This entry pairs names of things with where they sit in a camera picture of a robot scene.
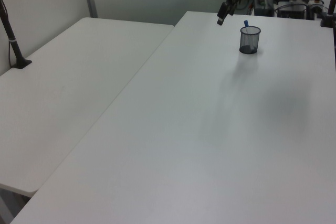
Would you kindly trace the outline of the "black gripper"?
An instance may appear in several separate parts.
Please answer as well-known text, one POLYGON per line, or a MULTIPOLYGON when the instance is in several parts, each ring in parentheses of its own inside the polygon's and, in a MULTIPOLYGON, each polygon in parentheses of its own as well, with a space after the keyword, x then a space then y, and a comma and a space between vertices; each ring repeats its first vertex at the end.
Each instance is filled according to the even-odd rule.
POLYGON ((235 5, 230 2, 223 2, 218 13, 217 13, 217 24, 223 25, 224 19, 227 17, 227 15, 233 16, 235 12, 235 5))

